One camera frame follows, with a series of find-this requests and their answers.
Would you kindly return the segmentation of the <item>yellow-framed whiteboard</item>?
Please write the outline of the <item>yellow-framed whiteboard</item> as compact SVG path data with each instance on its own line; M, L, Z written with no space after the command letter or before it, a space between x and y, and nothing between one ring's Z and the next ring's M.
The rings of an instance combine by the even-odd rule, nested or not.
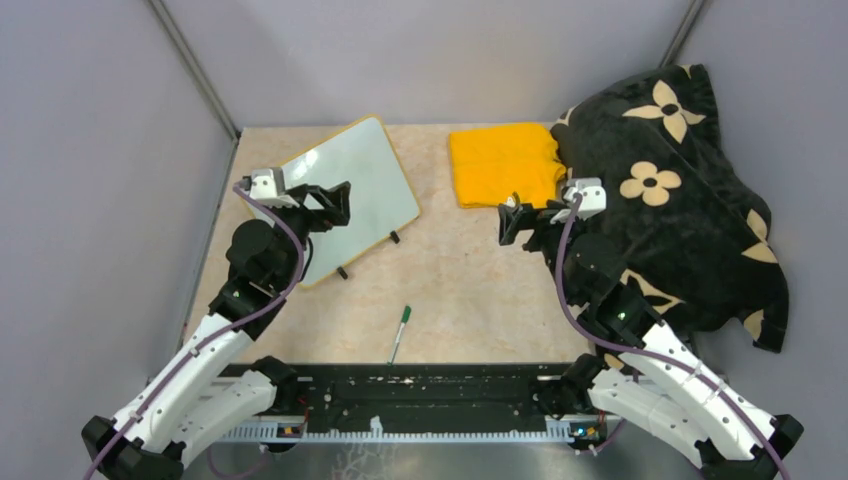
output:
M312 287L390 238L421 213L382 120L366 116L280 166L285 189L351 183L349 224L309 236L315 247L301 284Z

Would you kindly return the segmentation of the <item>white marker pen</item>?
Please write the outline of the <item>white marker pen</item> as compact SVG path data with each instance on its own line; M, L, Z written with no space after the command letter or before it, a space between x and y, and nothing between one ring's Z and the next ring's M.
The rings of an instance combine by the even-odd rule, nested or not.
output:
M391 349L391 352L390 352L388 360L387 360L388 365L393 365L395 363L395 360L396 360L396 357L397 357L397 354L398 354L398 350L399 350L399 347L400 347L400 343L402 341L403 332L405 330L407 323L402 324L401 319L400 319L400 322L399 322L399 325L398 325L398 328L397 328L397 332L396 332L396 335L395 335L395 338L394 338L394 341L393 341L393 344L392 344L392 349Z

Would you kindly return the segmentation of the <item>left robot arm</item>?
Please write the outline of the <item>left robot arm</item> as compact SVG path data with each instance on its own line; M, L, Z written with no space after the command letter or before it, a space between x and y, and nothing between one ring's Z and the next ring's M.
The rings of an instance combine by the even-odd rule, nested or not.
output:
M351 185L271 187L248 177L234 192L262 213L241 223L226 252L226 282L190 339L159 374L111 417L94 416L81 436L91 457L84 476L178 479L186 466L248 418L306 411L296 371L263 357L229 387L202 394L253 345L304 278L313 233L350 221Z

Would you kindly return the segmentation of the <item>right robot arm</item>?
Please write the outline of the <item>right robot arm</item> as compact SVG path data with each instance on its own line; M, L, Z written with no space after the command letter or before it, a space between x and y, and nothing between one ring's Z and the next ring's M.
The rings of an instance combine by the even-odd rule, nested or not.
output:
M635 369L632 375L603 356L583 354L538 405L610 413L674 448L706 479L787 479L785 457L804 432L792 416L772 415L733 390L677 336L636 289L621 282L623 258L594 234L576 235L578 206L552 202L498 207L498 241L520 231L553 277L567 321L590 342Z

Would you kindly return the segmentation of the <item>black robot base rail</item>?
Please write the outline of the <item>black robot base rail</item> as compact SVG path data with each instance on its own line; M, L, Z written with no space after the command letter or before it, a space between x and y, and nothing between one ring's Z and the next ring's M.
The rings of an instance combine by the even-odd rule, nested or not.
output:
M569 392L566 363L299 364L286 399L222 437L308 444L559 443L600 449L617 416Z

